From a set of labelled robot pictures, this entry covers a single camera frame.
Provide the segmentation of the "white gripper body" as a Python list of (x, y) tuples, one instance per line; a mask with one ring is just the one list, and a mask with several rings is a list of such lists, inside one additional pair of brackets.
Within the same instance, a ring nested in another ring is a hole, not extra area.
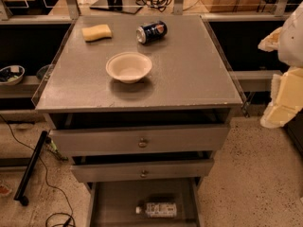
[(303, 67), (303, 2), (281, 29), (277, 54), (279, 60), (289, 66)]

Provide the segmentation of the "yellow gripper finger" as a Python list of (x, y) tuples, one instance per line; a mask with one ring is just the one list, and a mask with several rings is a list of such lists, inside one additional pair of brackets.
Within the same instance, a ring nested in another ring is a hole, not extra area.
[(281, 29), (282, 27), (275, 29), (268, 36), (262, 39), (258, 44), (258, 49), (266, 52), (277, 50)]
[(283, 75), (274, 74), (271, 102), (260, 125), (268, 129), (284, 127), (303, 109), (303, 69), (291, 68)]

